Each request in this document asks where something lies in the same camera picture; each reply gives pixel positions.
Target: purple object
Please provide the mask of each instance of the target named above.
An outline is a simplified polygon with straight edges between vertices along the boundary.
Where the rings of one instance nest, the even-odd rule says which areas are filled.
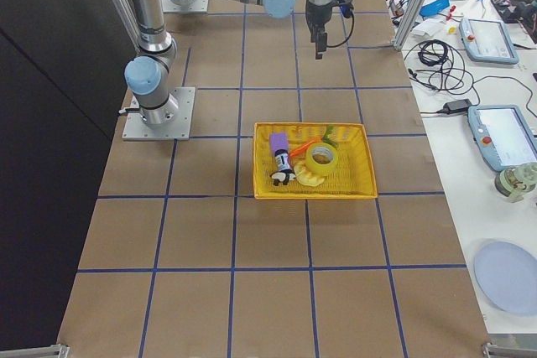
[[[473,263],[477,283],[500,309],[512,314],[537,314],[537,260],[512,243],[484,246]]]
[[[275,155],[279,150],[284,150],[285,152],[289,150],[289,141],[287,140],[286,132],[270,133],[268,142],[270,143],[270,152],[272,155]]]

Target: metal base plate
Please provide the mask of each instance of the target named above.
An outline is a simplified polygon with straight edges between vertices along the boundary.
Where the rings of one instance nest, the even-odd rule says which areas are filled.
[[[155,141],[155,140],[188,140],[190,136],[190,124],[194,109],[195,87],[174,88],[170,94],[179,103],[179,112],[171,122],[161,126],[151,127],[147,125],[139,113],[129,113],[127,123],[123,130],[123,140],[129,141]],[[132,108],[138,108],[138,101],[133,96]]]
[[[175,14],[207,13],[209,0],[194,0],[190,4],[175,4],[171,0],[162,0],[162,11]]]

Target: yellow basket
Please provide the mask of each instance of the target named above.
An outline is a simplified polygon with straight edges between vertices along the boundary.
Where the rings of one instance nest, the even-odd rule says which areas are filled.
[[[339,161],[336,170],[316,187],[297,180],[274,186],[270,175],[276,170],[270,152],[270,133],[286,132],[289,149],[299,147],[315,136],[329,136],[337,143]],[[256,199],[374,199],[378,196],[368,138],[363,125],[357,123],[256,123],[253,134],[253,193]]]

